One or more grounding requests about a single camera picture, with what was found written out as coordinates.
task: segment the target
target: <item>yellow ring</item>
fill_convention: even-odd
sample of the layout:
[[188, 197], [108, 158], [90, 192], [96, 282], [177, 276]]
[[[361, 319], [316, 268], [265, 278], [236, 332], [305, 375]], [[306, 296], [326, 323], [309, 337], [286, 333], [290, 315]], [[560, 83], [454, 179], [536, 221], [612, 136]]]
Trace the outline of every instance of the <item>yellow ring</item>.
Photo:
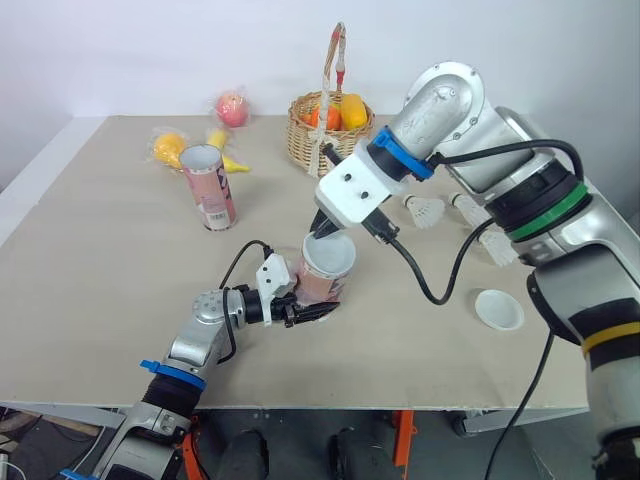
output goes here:
[[618, 337], [635, 335], [636, 333], [640, 333], [640, 322], [624, 323], [622, 325], [616, 325], [615, 327], [605, 328], [584, 339], [584, 342], [582, 342], [582, 353], [587, 356], [589, 351], [596, 345]]

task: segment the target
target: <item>white lid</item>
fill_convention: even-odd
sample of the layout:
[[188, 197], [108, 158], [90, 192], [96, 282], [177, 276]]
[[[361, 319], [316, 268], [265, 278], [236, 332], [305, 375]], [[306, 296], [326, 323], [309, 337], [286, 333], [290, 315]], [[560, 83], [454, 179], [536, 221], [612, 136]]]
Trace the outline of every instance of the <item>white lid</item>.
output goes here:
[[212, 145], [194, 145], [180, 154], [180, 163], [190, 170], [206, 170], [222, 161], [220, 150]]
[[500, 290], [484, 290], [476, 298], [480, 320], [496, 330], [515, 330], [524, 323], [524, 311], [518, 301]]
[[356, 246], [348, 235], [334, 232], [324, 238], [304, 237], [302, 255], [309, 265], [325, 275], [340, 276], [356, 261]]

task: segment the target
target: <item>wicker basket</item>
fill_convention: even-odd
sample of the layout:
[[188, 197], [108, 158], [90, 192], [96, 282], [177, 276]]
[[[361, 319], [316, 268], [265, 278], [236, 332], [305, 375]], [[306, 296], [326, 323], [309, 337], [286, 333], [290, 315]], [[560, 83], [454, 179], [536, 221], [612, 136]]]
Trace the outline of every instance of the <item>wicker basket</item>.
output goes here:
[[[329, 102], [340, 103], [342, 100], [342, 81], [344, 78], [344, 49], [345, 49], [345, 28], [342, 22], [336, 25], [331, 36], [331, 43], [327, 52], [327, 59], [324, 65], [324, 76], [322, 81], [322, 91], [308, 93], [298, 97], [291, 103], [289, 108], [289, 126], [287, 128], [287, 152], [289, 158], [304, 168], [312, 177], [319, 177], [326, 174], [332, 166], [321, 152], [326, 143], [332, 143], [336, 151], [343, 156], [353, 152], [357, 141], [362, 137], [367, 137], [373, 129], [375, 115], [371, 108], [365, 104], [367, 109], [367, 123], [354, 130], [327, 130], [327, 113]], [[336, 46], [340, 46], [338, 61], [336, 63], [337, 91], [329, 91], [329, 75]], [[318, 112], [318, 126], [312, 127], [305, 123], [300, 117], [302, 114], [311, 111], [320, 105]]]

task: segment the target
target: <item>paper cup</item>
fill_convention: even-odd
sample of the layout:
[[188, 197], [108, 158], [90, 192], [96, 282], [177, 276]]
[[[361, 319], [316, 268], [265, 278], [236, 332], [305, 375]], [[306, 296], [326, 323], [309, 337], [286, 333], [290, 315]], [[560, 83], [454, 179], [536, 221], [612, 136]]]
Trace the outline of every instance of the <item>paper cup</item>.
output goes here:
[[355, 260], [356, 247], [346, 234], [335, 232], [321, 239], [307, 235], [297, 270], [298, 303], [338, 301]]
[[194, 145], [182, 152], [180, 163], [204, 226], [209, 230], [232, 227], [236, 210], [220, 150], [211, 145]]

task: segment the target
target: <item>basket handle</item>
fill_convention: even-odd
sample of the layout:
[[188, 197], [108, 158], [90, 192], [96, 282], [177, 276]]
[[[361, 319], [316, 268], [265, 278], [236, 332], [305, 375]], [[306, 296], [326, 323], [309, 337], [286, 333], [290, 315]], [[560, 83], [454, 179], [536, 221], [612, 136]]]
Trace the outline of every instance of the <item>basket handle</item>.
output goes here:
[[326, 139], [327, 133], [327, 116], [329, 113], [329, 90], [331, 87], [331, 64], [338, 47], [338, 60], [336, 62], [336, 76], [338, 93], [342, 93], [342, 82], [344, 81], [344, 51], [347, 45], [347, 30], [344, 23], [338, 22], [336, 28], [331, 34], [329, 49], [327, 50], [327, 59], [324, 62], [324, 72], [322, 76], [322, 92], [320, 93], [320, 108], [318, 111], [318, 126], [311, 135], [314, 137], [313, 146], [311, 148], [311, 161], [307, 173], [312, 177], [318, 177], [318, 169], [320, 168], [320, 145]]
[[342, 82], [344, 81], [344, 50], [347, 46], [347, 29], [342, 22], [338, 22], [331, 34], [331, 42], [329, 42], [329, 49], [327, 50], [327, 59], [324, 62], [324, 78], [326, 78], [327, 81], [330, 81], [331, 64], [333, 63], [336, 46], [338, 45], [340, 48], [338, 49], [338, 61], [336, 62], [336, 76], [338, 77], [336, 90], [342, 92]]

